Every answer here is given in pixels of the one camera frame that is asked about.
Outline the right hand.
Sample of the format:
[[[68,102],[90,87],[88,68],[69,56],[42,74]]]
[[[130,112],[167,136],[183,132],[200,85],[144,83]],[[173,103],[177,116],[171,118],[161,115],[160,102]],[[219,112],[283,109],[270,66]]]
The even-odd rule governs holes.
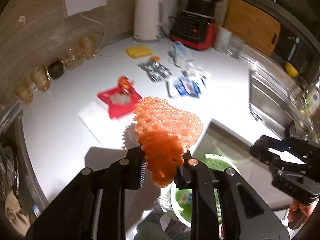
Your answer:
[[[302,224],[305,224],[308,218],[313,213],[318,200],[314,201],[310,205],[304,205],[300,202],[292,199],[290,209],[289,209],[289,228],[292,230],[298,229]]]

